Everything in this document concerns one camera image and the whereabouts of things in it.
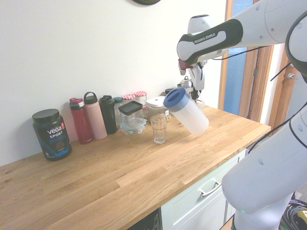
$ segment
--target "bottle cap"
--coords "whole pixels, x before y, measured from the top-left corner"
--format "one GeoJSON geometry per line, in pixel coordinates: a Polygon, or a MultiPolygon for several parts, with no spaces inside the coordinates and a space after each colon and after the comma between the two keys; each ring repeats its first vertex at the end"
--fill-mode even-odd
{"type": "Polygon", "coordinates": [[[166,89],[164,92],[166,95],[168,95],[169,92],[171,92],[173,89],[166,89]]]}
{"type": "Polygon", "coordinates": [[[145,92],[145,91],[138,91],[138,92],[135,92],[134,95],[136,97],[143,97],[143,96],[147,95],[147,92],[145,92]]]}
{"type": "Polygon", "coordinates": [[[135,99],[135,95],[134,94],[126,94],[124,96],[122,96],[123,100],[133,100],[135,99]]]}
{"type": "Polygon", "coordinates": [[[108,99],[112,99],[111,95],[104,95],[104,97],[107,97],[108,99]]]}
{"type": "Polygon", "coordinates": [[[178,112],[189,102],[190,96],[183,87],[173,89],[164,99],[164,106],[171,112],[178,112]]]}
{"type": "Polygon", "coordinates": [[[84,101],[82,98],[70,98],[69,107],[71,110],[81,110],[84,108],[84,101]]]}
{"type": "Polygon", "coordinates": [[[94,104],[98,101],[97,97],[96,97],[96,94],[93,93],[93,92],[87,92],[85,95],[84,95],[84,103],[85,104],[94,104]]]}
{"type": "Polygon", "coordinates": [[[109,97],[102,97],[99,100],[99,104],[104,108],[112,108],[115,105],[115,100],[109,97]]]}
{"type": "Polygon", "coordinates": [[[121,97],[115,97],[113,98],[115,103],[122,103],[123,102],[123,99],[121,97]]]}
{"type": "Polygon", "coordinates": [[[39,123],[52,121],[58,117],[59,111],[57,109],[45,109],[32,115],[32,119],[39,123]]]}

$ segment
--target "metal handle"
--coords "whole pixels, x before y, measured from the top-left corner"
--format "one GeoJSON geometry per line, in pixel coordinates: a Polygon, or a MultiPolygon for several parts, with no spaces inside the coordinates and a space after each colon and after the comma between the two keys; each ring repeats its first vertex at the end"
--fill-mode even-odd
{"type": "Polygon", "coordinates": [[[288,79],[298,79],[298,78],[295,78],[293,73],[289,73],[288,74],[288,79]]]}
{"type": "Polygon", "coordinates": [[[219,187],[221,187],[221,185],[222,185],[222,183],[221,182],[215,182],[215,184],[214,185],[216,185],[217,184],[217,186],[215,187],[215,188],[213,188],[213,189],[211,189],[209,192],[207,192],[207,193],[205,193],[204,191],[202,191],[201,189],[200,189],[200,191],[201,191],[201,196],[202,197],[206,197],[207,195],[210,195],[210,194],[212,194],[212,193],[214,193],[219,187]]]}

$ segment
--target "dishwasher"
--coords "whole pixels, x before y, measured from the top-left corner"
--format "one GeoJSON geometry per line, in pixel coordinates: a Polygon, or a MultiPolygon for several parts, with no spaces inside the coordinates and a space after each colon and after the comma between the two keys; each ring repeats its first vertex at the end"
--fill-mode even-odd
{"type": "Polygon", "coordinates": [[[157,209],[127,230],[162,230],[161,209],[157,209]]]}

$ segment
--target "cable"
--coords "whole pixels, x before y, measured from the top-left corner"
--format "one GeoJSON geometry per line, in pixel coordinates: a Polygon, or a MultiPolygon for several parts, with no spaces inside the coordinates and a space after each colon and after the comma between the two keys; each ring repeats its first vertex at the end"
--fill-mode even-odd
{"type": "Polygon", "coordinates": [[[300,211],[307,211],[307,203],[292,199],[280,222],[279,230],[305,230],[306,223],[297,216],[300,211]]]}
{"type": "Polygon", "coordinates": [[[256,50],[256,49],[261,49],[261,48],[264,48],[264,46],[259,46],[259,47],[257,47],[257,48],[250,49],[250,50],[247,50],[247,51],[238,53],[238,54],[233,54],[233,55],[228,56],[228,57],[225,57],[225,58],[219,58],[219,59],[212,58],[212,60],[225,60],[225,59],[232,58],[232,57],[234,57],[234,56],[237,56],[237,55],[240,55],[240,54],[244,54],[244,53],[248,53],[248,52],[250,52],[250,51],[254,51],[254,50],[256,50]]]}
{"type": "MultiPolygon", "coordinates": [[[[294,115],[292,115],[292,117],[294,117],[296,114],[298,114],[305,106],[307,105],[307,102],[303,105],[302,108],[300,108],[294,115]]],[[[270,132],[266,133],[264,136],[262,136],[260,139],[258,139],[253,146],[249,149],[248,154],[253,150],[253,148],[263,139],[265,139],[269,134],[271,134],[272,132],[274,132],[275,130],[279,129],[281,126],[283,126],[284,124],[286,124],[288,121],[290,121],[290,119],[292,118],[290,117],[288,120],[286,120],[285,122],[283,122],[282,124],[278,125],[277,127],[275,127],[274,129],[272,129],[270,132]]]]}
{"type": "Polygon", "coordinates": [[[288,66],[290,66],[291,63],[288,63],[285,67],[283,67],[270,81],[274,80],[274,78],[276,78],[281,72],[284,71],[285,68],[287,68],[288,66]]]}

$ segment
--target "wooden door frame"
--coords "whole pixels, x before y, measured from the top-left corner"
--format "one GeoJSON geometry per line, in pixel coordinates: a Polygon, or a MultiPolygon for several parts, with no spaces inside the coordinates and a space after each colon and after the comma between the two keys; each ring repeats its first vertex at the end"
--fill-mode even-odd
{"type": "MultiPolygon", "coordinates": [[[[280,70],[289,63],[285,48],[283,49],[283,56],[280,63],[280,70]]],[[[269,126],[273,128],[285,121],[290,105],[292,91],[295,80],[289,79],[288,74],[293,73],[297,75],[297,70],[293,66],[288,66],[278,76],[276,88],[273,98],[269,126]]]]}
{"type": "MultiPolygon", "coordinates": [[[[233,0],[228,0],[226,3],[226,19],[229,19],[231,17],[232,9],[233,0]]],[[[272,55],[272,47],[266,47],[247,53],[243,76],[239,116],[246,117],[258,122],[260,121],[272,55]]],[[[219,109],[222,110],[224,109],[227,65],[228,62],[226,59],[222,63],[222,74],[220,83],[219,109]]]]}
{"type": "MultiPolygon", "coordinates": [[[[234,6],[234,0],[226,0],[225,21],[232,17],[233,6],[234,6]]],[[[223,56],[223,58],[226,58],[226,57],[228,57],[228,51],[223,56]]],[[[220,93],[219,93],[219,105],[218,105],[218,108],[221,110],[224,110],[227,67],[228,67],[228,59],[225,59],[222,61],[222,73],[221,73],[221,80],[220,80],[220,93]]]]}

